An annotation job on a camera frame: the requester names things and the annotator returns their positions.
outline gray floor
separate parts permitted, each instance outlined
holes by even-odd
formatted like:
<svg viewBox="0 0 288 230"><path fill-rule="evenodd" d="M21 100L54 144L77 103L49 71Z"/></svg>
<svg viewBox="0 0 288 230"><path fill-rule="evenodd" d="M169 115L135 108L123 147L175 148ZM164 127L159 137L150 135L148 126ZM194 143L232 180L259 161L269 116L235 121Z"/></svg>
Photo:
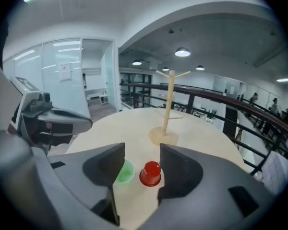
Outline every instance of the gray floor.
<svg viewBox="0 0 288 230"><path fill-rule="evenodd" d="M99 119L102 119L103 117L106 117L116 112L116 110L113 107L111 107L109 104L101 105L99 98L89 100L88 104L89 104L88 109L89 109L93 124ZM56 147L54 146L51 147L48 153L48 156L65 154L69 146L71 145L71 143L76 138L77 136L73 136L69 144L60 144Z"/></svg>

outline green cup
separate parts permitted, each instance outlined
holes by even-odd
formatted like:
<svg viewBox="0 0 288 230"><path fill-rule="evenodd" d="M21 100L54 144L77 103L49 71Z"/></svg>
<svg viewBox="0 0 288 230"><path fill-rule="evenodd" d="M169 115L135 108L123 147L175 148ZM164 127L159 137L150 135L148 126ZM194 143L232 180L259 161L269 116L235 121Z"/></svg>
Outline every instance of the green cup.
<svg viewBox="0 0 288 230"><path fill-rule="evenodd" d="M117 176L115 183L116 184L126 184L134 177L134 166L128 160L125 160L125 163L120 170L119 175Z"/></svg>

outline wooden pole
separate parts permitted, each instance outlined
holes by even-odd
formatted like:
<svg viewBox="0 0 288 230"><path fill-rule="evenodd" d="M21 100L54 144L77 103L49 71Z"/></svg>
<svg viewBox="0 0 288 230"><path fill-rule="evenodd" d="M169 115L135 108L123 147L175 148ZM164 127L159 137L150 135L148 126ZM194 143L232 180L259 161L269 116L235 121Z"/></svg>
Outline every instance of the wooden pole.
<svg viewBox="0 0 288 230"><path fill-rule="evenodd" d="M162 126L163 136L165 136L167 132L167 128L168 128L169 113L171 111L171 105L172 105L172 99L173 99L174 79L175 79L175 71L171 70L169 71L167 107L165 110L164 122Z"/></svg>

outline upside-down red cup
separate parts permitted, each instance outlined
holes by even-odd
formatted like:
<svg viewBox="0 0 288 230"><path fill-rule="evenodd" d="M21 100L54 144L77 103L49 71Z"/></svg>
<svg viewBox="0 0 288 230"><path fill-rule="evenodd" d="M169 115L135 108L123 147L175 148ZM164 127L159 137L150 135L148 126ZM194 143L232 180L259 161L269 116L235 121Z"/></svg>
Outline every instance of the upside-down red cup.
<svg viewBox="0 0 288 230"><path fill-rule="evenodd" d="M161 181L161 167L155 161L146 163L140 172L140 181L145 186L155 186Z"/></svg>

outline tabletop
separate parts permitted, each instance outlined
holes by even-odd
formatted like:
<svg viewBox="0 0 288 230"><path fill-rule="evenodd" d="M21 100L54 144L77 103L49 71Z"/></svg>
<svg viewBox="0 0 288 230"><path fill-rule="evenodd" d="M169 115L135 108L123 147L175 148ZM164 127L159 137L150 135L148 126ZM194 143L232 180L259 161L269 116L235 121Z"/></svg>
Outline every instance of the tabletop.
<svg viewBox="0 0 288 230"><path fill-rule="evenodd" d="M120 227L138 228L158 207L157 193L164 185L154 187L141 184L139 174L149 161L160 160L160 151L148 136L154 127L163 125L162 108L136 108L118 112L93 123L90 130L80 134L67 153L125 143L125 159L135 167L135 176L129 184L114 184L113 191ZM227 159L246 170L243 159L229 138L213 125L193 115L171 110L170 117L181 116L168 122L168 132L176 133L177 146Z"/></svg>

